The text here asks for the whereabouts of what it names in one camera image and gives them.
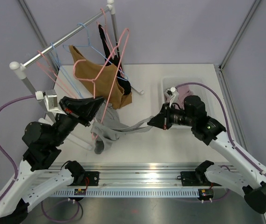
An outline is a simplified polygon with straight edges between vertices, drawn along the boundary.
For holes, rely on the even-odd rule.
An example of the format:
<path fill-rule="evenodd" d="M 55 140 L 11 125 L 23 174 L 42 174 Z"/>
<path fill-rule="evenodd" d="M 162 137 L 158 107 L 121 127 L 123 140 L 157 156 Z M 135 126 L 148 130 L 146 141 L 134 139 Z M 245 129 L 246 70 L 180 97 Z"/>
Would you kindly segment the pink hanger under black top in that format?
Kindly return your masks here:
<path fill-rule="evenodd" d="M 98 25 L 102 45 L 103 45 L 103 50 L 106 56 L 108 56 L 109 53 L 110 53 L 109 56 L 110 55 L 112 56 L 112 52 L 115 53 L 115 56 L 112 56 L 110 58 L 112 58 L 112 63 L 114 65 L 118 65 L 120 62 L 120 58 L 119 58 L 120 55 L 116 49 L 113 50 L 114 45 L 112 44 L 112 41 L 110 39 L 109 32 L 108 32 L 107 16 L 103 8 L 101 8 L 100 10 L 104 16 L 104 26 L 102 26 L 99 22 L 97 22 L 97 25 Z"/>

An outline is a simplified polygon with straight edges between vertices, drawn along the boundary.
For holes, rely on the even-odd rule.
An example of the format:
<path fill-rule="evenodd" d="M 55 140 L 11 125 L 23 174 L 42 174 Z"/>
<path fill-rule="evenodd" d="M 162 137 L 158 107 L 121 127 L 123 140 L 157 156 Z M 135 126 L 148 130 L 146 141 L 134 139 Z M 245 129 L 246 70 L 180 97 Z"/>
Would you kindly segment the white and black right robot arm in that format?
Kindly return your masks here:
<path fill-rule="evenodd" d="M 164 103 L 147 124 L 163 130 L 173 125 L 189 126 L 195 138 L 216 150 L 237 169 L 237 173 L 233 173 L 214 162 L 204 161 L 195 169 L 196 182 L 218 184 L 242 196 L 255 212 L 266 213 L 266 166 L 235 142 L 227 128 L 207 115 L 200 97 L 187 96 L 183 109 Z"/>

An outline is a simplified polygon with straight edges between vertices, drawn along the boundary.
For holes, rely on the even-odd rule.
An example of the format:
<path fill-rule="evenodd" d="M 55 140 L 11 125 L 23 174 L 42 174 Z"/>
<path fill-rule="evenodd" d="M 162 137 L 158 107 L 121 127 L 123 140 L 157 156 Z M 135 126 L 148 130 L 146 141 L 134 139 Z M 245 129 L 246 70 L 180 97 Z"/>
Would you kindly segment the metal clothes rack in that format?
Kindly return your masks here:
<path fill-rule="evenodd" d="M 100 11 L 98 14 L 94 15 L 93 17 L 91 17 L 90 19 L 85 21 L 83 23 L 83 25 L 81 25 L 81 24 L 77 25 L 77 27 L 74 30 L 67 33 L 63 37 L 59 38 L 54 43 L 50 43 L 50 45 L 46 45 L 47 43 L 45 41 L 45 38 L 43 37 L 32 13 L 30 11 L 30 8 L 26 3 L 26 1 L 25 0 L 17 0 L 17 3 L 21 7 L 21 10 L 25 14 L 25 17 L 27 18 L 30 25 L 32 26 L 34 33 L 38 37 L 38 40 L 41 42 L 41 45 L 42 45 L 42 47 L 44 47 L 44 49 L 41 51 L 42 55 L 38 52 L 38 54 L 36 56 L 29 59 L 27 62 L 24 62 L 24 63 L 11 62 L 9 64 L 9 67 L 16 74 L 18 79 L 20 79 L 23 82 L 23 84 L 27 87 L 27 89 L 30 91 L 30 93 L 33 94 L 34 97 L 35 97 L 35 93 L 37 92 L 37 90 L 34 88 L 32 83 L 27 78 L 27 76 L 25 74 L 26 68 L 28 68 L 30 65 L 37 62 L 40 58 L 42 58 L 42 56 L 46 56 L 49 52 L 51 52 L 52 50 L 55 50 L 58 46 L 62 45 L 66 40 L 68 40 L 72 36 L 76 35 L 81 30 L 86 29 L 89 24 L 96 21 L 96 19 L 100 18 L 106 12 L 110 12 L 110 15 L 111 15 L 111 21 L 112 21 L 112 26 L 113 26 L 115 42 L 116 42 L 116 44 L 120 43 L 120 38 L 118 38 L 118 31 L 117 31 L 116 10 L 115 10 L 115 1 L 114 0 L 107 0 L 107 5 L 103 9 L 103 12 Z M 43 104 L 42 100 L 40 100 L 38 102 L 39 102 L 40 106 L 43 108 L 43 110 L 46 112 L 46 107 Z M 53 113 L 46 112 L 46 115 L 48 115 L 48 117 L 52 121 L 54 121 L 55 118 L 54 118 Z M 77 146 L 84 148 L 85 150 L 88 150 L 88 151 L 92 150 L 92 146 L 89 143 L 79 139 L 78 137 L 75 137 L 73 134 L 71 134 L 67 139 L 70 140 L 72 143 L 75 143 Z"/>

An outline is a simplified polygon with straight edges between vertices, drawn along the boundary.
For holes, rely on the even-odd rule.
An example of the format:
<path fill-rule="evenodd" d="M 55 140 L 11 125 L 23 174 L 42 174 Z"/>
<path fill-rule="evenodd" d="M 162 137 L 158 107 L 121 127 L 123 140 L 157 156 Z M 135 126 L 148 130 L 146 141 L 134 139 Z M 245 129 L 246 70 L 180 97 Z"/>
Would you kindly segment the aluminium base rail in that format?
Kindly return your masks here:
<path fill-rule="evenodd" d="M 182 171 L 194 171 L 200 162 L 183 163 L 91 163 L 86 171 L 99 172 L 99 188 L 176 188 Z"/>

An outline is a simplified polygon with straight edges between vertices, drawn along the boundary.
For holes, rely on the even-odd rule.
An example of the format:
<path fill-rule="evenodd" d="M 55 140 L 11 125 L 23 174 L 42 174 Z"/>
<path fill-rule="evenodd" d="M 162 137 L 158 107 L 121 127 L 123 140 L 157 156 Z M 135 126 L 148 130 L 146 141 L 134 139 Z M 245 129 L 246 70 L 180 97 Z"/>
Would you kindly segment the white plastic basket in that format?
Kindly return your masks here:
<path fill-rule="evenodd" d="M 161 104 L 162 106 L 165 103 L 164 99 L 164 91 L 168 88 L 171 87 L 178 87 L 181 84 L 185 83 L 201 83 L 204 84 L 203 79 L 199 77 L 174 77 L 174 76 L 168 76 L 164 77 L 161 81 Z M 215 116 L 215 111 L 213 109 L 213 104 L 212 104 L 212 94 L 205 88 L 200 85 L 189 85 L 191 91 L 193 91 L 194 95 L 197 95 L 201 98 L 201 100 L 205 103 L 205 110 L 207 112 L 207 115 L 214 117 Z M 183 109 L 184 105 L 183 103 L 179 103 L 177 100 L 177 103 L 180 105 L 180 107 Z"/>

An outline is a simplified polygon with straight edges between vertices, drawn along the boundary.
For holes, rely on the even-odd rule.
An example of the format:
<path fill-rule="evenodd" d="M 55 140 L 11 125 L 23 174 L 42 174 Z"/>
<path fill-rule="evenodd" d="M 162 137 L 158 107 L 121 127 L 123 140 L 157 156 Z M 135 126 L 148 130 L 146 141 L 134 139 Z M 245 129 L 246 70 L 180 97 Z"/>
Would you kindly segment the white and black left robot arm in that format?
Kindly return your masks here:
<path fill-rule="evenodd" d="M 54 112 L 52 125 L 31 122 L 22 137 L 27 150 L 14 175 L 0 191 L 0 224 L 20 224 L 29 212 L 57 190 L 71 184 L 88 183 L 84 168 L 77 161 L 69 161 L 56 176 L 32 188 L 33 182 L 46 172 L 61 150 L 63 144 L 78 124 L 90 126 L 104 97 L 61 100 L 42 97 L 49 112 Z"/>

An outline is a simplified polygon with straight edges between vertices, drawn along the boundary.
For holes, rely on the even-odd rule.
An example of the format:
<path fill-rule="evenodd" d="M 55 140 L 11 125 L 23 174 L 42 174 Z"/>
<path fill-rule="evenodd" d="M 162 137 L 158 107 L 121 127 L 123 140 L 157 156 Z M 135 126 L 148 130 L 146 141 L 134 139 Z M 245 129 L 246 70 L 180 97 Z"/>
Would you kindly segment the black tank top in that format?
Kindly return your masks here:
<path fill-rule="evenodd" d="M 98 24 L 98 30 L 99 30 L 100 38 L 102 41 L 103 50 L 105 53 L 105 58 L 108 58 L 108 56 L 110 55 L 110 49 L 108 47 L 106 35 L 104 33 L 104 29 L 103 29 L 102 25 Z M 120 59 L 119 59 L 118 55 L 115 55 L 109 59 L 109 62 L 107 62 L 106 66 L 113 64 L 117 67 L 119 62 L 120 62 Z M 129 81 L 125 81 L 123 74 L 121 72 L 122 70 L 123 70 L 123 68 L 122 68 L 122 66 L 120 66 L 120 68 L 117 72 L 116 81 L 123 88 L 124 95 L 127 96 L 131 93 L 131 84 Z"/>

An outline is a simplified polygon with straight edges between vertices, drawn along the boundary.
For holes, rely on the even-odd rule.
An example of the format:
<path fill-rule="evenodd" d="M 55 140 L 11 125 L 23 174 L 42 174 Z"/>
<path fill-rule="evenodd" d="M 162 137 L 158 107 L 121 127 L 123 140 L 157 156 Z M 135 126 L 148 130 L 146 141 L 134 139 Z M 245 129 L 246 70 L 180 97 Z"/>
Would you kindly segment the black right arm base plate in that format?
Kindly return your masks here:
<path fill-rule="evenodd" d="M 196 177 L 195 171 L 181 171 L 177 176 L 177 180 L 181 182 L 181 185 L 184 187 L 210 187 L 213 184 L 209 181 L 201 181 Z"/>

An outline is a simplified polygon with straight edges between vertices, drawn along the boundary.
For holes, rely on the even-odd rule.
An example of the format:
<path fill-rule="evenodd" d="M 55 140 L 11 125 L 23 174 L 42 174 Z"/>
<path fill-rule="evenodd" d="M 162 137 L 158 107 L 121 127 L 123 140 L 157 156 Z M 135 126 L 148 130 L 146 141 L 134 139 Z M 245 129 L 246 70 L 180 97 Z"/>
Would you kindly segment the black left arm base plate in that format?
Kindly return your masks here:
<path fill-rule="evenodd" d="M 71 186 L 98 186 L 100 172 L 98 171 L 86 171 L 84 179 L 80 183 L 72 183 Z"/>

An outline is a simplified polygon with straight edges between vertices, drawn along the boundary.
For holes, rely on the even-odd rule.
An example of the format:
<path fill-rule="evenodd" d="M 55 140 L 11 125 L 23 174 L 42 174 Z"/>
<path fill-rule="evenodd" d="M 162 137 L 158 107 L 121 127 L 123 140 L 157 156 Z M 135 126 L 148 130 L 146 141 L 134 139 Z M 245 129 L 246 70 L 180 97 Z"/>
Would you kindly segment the grey tank top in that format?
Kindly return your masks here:
<path fill-rule="evenodd" d="M 91 133 L 95 136 L 95 154 L 101 154 L 110 149 L 114 142 L 127 134 L 149 131 L 152 127 L 145 126 L 145 124 L 152 118 L 150 116 L 133 126 L 125 125 L 120 122 L 118 112 L 112 108 L 112 104 L 105 100 L 99 108 L 91 128 Z"/>

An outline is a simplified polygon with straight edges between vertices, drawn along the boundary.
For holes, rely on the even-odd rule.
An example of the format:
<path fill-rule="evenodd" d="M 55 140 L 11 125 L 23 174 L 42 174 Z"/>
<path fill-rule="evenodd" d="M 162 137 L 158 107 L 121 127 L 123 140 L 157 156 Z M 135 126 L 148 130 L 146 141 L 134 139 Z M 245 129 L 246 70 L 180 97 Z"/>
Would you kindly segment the brown tank top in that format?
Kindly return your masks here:
<path fill-rule="evenodd" d="M 125 96 L 123 88 L 116 81 L 117 67 L 103 66 L 86 59 L 78 49 L 69 47 L 74 60 L 73 76 L 93 96 L 103 96 L 113 109 L 120 109 L 132 103 L 132 92 Z"/>

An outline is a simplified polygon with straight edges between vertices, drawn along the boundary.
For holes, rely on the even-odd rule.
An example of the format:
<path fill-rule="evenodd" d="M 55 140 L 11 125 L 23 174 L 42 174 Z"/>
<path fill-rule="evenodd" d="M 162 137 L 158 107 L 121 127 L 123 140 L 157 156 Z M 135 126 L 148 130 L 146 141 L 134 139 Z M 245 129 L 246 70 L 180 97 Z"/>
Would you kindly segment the mauve pink tank top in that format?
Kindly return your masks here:
<path fill-rule="evenodd" d="M 190 89 L 190 87 L 188 85 L 178 86 L 178 87 L 176 87 L 176 89 L 177 89 L 177 91 L 179 93 L 179 96 L 178 96 L 179 103 L 183 103 L 184 99 L 187 96 L 194 95 L 193 91 L 191 91 L 191 89 Z"/>

